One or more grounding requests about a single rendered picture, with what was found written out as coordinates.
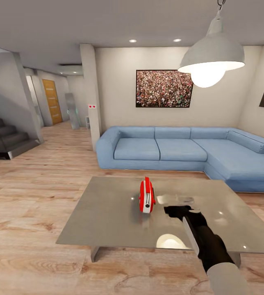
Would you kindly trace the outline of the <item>radio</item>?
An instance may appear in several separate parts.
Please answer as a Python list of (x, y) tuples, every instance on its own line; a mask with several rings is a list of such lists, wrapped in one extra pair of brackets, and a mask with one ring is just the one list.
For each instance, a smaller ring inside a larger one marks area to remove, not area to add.
[(140, 210), (143, 213), (152, 212), (153, 203), (156, 206), (152, 183), (149, 181), (149, 177), (145, 177), (145, 181), (142, 181), (140, 186)]

